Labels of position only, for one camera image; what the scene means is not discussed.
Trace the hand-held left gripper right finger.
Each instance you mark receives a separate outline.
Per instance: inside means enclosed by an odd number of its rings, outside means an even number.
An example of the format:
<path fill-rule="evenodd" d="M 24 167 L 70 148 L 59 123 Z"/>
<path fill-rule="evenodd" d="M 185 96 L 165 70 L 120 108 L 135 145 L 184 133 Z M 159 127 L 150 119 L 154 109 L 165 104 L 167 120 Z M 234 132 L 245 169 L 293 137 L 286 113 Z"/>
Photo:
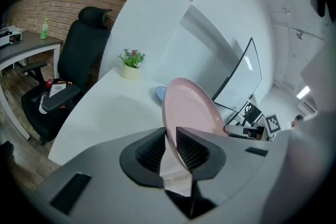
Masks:
<path fill-rule="evenodd" d="M 192 175 L 192 199 L 220 205 L 248 195 L 266 198 L 279 177 L 289 138 L 285 132 L 263 142 L 177 127 L 176 147 Z"/>

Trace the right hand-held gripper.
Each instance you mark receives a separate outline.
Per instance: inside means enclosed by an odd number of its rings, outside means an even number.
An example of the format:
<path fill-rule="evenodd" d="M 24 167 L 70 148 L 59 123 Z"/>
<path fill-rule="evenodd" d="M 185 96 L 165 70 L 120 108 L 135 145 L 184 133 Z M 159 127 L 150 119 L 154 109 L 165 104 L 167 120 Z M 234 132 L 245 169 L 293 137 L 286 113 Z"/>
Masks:
<path fill-rule="evenodd" d="M 248 136 L 259 141 L 269 141 L 281 131 L 280 123 L 275 114 L 265 115 L 260 113 L 245 116 L 248 125 Z M 225 125 L 224 132 L 230 136 L 247 136 L 247 129 L 241 125 Z"/>

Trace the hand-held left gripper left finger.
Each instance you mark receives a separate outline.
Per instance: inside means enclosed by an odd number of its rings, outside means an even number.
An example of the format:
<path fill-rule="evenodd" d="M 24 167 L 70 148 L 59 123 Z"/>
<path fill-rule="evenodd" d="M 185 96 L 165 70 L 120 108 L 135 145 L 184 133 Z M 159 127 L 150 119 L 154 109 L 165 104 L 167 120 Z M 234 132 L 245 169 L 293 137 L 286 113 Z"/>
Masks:
<path fill-rule="evenodd" d="M 187 223 L 160 176 L 165 129 L 94 145 L 26 198 L 48 223 Z"/>

